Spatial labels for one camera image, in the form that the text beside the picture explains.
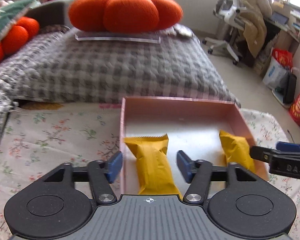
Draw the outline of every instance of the circular pad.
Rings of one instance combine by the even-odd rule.
[[[40,29],[38,21],[29,17],[21,17],[16,25],[26,29],[29,35],[29,40],[36,36]]]
[[[259,195],[245,195],[235,202],[237,209],[250,216],[263,216],[273,209],[270,199]]]
[[[21,26],[13,26],[2,40],[2,49],[6,55],[17,52],[28,41],[29,34]]]
[[[141,33],[159,23],[159,12],[151,0],[109,0],[103,17],[108,31]]]
[[[34,182],[6,203],[4,217],[12,234],[55,239],[76,231],[92,213],[89,198],[60,183]]]
[[[237,181],[219,191],[210,199],[208,213],[229,233],[268,239],[289,232],[296,207],[287,195],[260,179]]]
[[[64,205],[65,202],[57,196],[42,195],[30,200],[27,209],[31,214],[47,217],[57,214]]]

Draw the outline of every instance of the beige coat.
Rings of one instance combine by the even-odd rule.
[[[241,0],[242,4],[253,11],[240,14],[245,22],[243,36],[245,37],[248,48],[253,55],[257,57],[266,38],[267,29],[263,17],[271,17],[272,9],[270,0]]]

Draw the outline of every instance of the clear plastic tray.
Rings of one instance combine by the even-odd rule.
[[[153,33],[141,34],[122,34],[110,32],[84,32],[78,31],[75,34],[78,41],[135,41],[146,43],[160,44],[161,38],[159,35]]]

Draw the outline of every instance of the yellow wrapper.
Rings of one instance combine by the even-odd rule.
[[[63,105],[57,103],[28,102],[21,108],[27,110],[58,110],[61,107],[63,107]]]
[[[168,135],[129,137],[124,142],[137,158],[139,195],[182,195],[174,185],[167,160]]]
[[[254,162],[250,157],[250,146],[246,138],[232,135],[223,130],[220,130],[219,137],[227,163],[239,163],[255,173]]]

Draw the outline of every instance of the pink box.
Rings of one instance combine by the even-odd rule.
[[[232,102],[168,97],[123,98],[120,120],[120,150],[124,158],[120,174],[121,194],[137,194],[139,191],[136,158],[123,142],[125,137],[167,133],[167,158],[174,182],[184,194],[189,184],[184,182],[177,168],[177,151],[183,150],[192,160],[203,159],[216,166],[225,166],[220,129],[243,136],[250,146],[255,145],[239,108]],[[258,176],[269,180],[266,164],[254,162]],[[224,187],[224,182],[212,182],[208,197]]]

